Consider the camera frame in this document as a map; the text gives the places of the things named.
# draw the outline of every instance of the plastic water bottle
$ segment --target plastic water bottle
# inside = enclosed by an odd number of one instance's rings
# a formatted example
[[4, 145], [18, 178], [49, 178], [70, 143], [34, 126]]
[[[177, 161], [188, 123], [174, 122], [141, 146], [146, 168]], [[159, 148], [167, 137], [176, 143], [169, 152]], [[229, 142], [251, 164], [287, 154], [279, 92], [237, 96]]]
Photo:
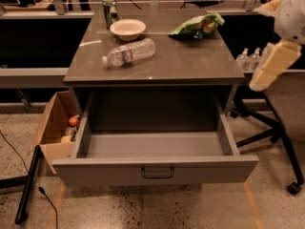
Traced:
[[260, 48], [256, 48], [254, 53], [252, 53], [249, 56], [249, 66], [248, 66], [248, 68], [249, 68], [250, 71], [254, 71], [255, 68], [257, 67], [258, 63], [259, 63], [259, 59], [260, 59], [259, 52], [260, 52]]
[[107, 67], [126, 67], [134, 60], [152, 56], [154, 52], [154, 42], [150, 38], [146, 38], [110, 50], [107, 56], [102, 57], [102, 61]]
[[240, 54], [237, 58], [236, 58], [236, 63], [237, 66], [239, 67], [239, 69], [242, 72], [245, 72], [248, 70], [248, 65], [249, 65], [249, 57], [248, 57], [248, 49], [245, 48], [243, 53]]

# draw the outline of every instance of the speckled floor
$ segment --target speckled floor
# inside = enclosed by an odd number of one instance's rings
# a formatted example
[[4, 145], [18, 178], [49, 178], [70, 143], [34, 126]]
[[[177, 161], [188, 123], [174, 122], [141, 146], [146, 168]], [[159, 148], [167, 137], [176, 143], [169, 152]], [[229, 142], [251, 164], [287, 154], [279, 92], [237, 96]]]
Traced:
[[[44, 104], [35, 104], [24, 114], [21, 104], [0, 105], [0, 130], [28, 167], [31, 138], [43, 110]], [[236, 140], [265, 128], [250, 117], [228, 118]], [[305, 171], [301, 144], [295, 147]], [[281, 143], [273, 145], [267, 139], [243, 147], [241, 153], [256, 154], [260, 159], [245, 183], [144, 187], [67, 187], [41, 159], [30, 193], [28, 219], [14, 224], [22, 187], [2, 189], [0, 228], [55, 228], [54, 210], [38, 186], [57, 208], [60, 229], [304, 228], [305, 192], [295, 197], [286, 192], [286, 185], [295, 177]], [[27, 173], [2, 136], [0, 160], [0, 178]]]

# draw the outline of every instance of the white bowl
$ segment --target white bowl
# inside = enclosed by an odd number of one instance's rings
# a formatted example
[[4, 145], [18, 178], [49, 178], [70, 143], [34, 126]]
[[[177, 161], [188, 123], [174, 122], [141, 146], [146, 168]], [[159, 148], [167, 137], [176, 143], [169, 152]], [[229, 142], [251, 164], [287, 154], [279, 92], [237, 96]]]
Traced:
[[123, 41], [135, 40], [145, 29], [146, 25], [135, 19], [121, 19], [115, 21], [110, 27], [111, 32]]

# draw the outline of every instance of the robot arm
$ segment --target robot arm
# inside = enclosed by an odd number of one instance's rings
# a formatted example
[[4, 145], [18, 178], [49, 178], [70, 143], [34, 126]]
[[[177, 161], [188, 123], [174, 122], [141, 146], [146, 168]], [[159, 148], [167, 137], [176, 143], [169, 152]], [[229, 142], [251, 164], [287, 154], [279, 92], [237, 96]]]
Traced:
[[305, 45], [305, 0], [281, 0], [274, 17], [274, 31], [282, 39]]
[[301, 55], [301, 45], [305, 45], [305, 0], [275, 0], [271, 3], [264, 6], [272, 9], [274, 31], [281, 40], [275, 45], [269, 43], [262, 53], [250, 82], [250, 88], [256, 92], [266, 90], [290, 68]]

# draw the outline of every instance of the drawer handle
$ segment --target drawer handle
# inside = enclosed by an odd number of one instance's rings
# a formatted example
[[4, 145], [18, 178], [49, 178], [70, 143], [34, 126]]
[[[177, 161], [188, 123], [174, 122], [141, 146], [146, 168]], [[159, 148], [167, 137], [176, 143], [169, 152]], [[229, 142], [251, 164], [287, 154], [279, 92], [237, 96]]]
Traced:
[[172, 178], [173, 177], [173, 167], [171, 167], [171, 172], [167, 176], [148, 176], [148, 175], [145, 174], [145, 168], [142, 167], [141, 175], [145, 179], [168, 179], [168, 178]]

